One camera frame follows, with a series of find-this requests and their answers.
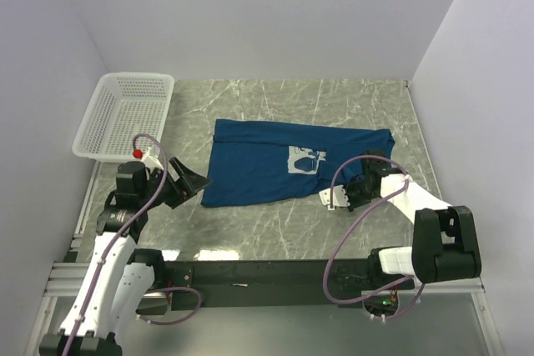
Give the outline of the blue printed t-shirt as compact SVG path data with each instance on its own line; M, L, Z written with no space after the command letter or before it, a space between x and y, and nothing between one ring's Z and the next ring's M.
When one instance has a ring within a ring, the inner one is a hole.
M303 198L349 183L363 173L358 157L389 158L388 128L335 128L269 121L215 123L206 208L248 206Z

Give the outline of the white plastic basket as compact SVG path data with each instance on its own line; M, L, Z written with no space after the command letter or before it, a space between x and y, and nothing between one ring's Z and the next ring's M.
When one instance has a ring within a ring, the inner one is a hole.
M93 92L73 141L80 158L124 163L134 158L133 137L161 139L175 80L162 73L108 73Z

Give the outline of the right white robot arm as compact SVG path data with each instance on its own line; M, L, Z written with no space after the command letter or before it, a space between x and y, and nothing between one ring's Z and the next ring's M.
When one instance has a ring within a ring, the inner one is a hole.
M435 197L380 152L356 159L363 176L343 186L348 209L385 199L413 224L411 245L371 251L373 274L412 276L425 284L481 275L476 227L468 207Z

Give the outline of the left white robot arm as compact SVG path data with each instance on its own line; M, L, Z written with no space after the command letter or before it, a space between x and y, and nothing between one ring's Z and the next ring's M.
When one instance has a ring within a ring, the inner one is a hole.
M145 156L120 164L115 182L98 216L93 256L78 295L58 332L43 336L41 355L121 355L143 296L173 291L161 251L139 248L139 237L150 209L177 208L210 179L177 158Z

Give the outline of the black base beam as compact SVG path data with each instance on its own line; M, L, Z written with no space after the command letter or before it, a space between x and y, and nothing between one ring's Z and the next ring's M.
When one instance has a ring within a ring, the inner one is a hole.
M324 259L166 261L164 283L200 292L205 308L325 305ZM339 299L361 296L398 279L368 258L336 259L328 289Z

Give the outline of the aluminium frame rail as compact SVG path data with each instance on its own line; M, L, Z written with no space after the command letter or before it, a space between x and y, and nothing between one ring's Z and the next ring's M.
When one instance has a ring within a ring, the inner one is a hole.
M45 297L76 297L89 263L55 263L52 266L43 295Z

